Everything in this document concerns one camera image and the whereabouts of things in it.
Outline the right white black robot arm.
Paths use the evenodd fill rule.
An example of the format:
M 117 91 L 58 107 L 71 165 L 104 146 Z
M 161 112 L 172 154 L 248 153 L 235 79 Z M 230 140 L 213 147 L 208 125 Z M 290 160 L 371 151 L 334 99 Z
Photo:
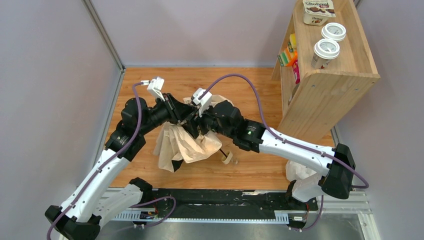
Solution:
M 193 105 L 184 104 L 181 117 L 182 126 L 194 138 L 207 133 L 220 134 L 241 150 L 279 156 L 312 169 L 313 175 L 290 182 L 286 194 L 289 198 L 305 203 L 320 195 L 342 200 L 350 196 L 355 162 L 344 144 L 332 148 L 287 136 L 244 118 L 228 101 L 209 106 L 203 113 Z

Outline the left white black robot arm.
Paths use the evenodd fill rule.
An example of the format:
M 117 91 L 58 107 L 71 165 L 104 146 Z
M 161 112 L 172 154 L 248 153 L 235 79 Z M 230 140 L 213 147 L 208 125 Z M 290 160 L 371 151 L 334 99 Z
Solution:
M 164 123 L 180 124 L 196 108 L 165 93 L 149 107 L 141 97 L 125 103 L 121 120 L 106 141 L 93 169 L 72 195 L 60 205 L 51 205 L 45 217 L 51 223 L 47 237 L 56 230 L 68 240 L 94 240 L 101 228 L 123 210 L 151 204 L 152 185 L 136 177 L 119 192 L 100 202 L 117 175 L 146 144 L 145 135 Z

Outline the black and beige folding umbrella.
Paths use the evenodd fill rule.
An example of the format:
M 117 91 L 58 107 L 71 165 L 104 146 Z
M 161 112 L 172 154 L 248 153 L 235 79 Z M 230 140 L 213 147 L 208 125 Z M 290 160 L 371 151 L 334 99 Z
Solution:
M 156 139 L 153 155 L 158 157 L 159 169 L 174 173 L 182 163 L 206 160 L 222 146 L 222 141 L 212 131 L 193 138 L 182 126 L 166 122 Z

